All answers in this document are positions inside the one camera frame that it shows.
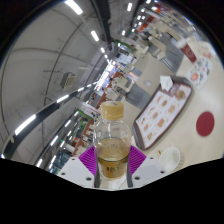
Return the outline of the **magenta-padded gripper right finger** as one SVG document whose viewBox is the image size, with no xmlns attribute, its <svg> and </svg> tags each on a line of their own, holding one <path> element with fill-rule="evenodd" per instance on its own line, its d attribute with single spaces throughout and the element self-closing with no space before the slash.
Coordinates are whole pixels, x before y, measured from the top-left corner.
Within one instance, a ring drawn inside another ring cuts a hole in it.
<svg viewBox="0 0 224 224">
<path fill-rule="evenodd" d="M 129 188 L 140 188 L 157 181 L 167 172 L 154 157 L 147 157 L 134 146 L 130 147 L 127 165 L 127 185 Z"/>
</svg>

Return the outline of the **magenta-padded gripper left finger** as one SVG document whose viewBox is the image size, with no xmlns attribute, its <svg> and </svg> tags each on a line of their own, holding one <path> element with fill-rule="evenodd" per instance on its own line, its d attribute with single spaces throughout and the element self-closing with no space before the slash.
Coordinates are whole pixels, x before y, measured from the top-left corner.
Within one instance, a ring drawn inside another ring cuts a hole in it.
<svg viewBox="0 0 224 224">
<path fill-rule="evenodd" d="M 79 157 L 71 157 L 58 176 L 84 188 L 95 188 L 99 185 L 100 179 L 94 148 L 90 147 Z"/>
</svg>

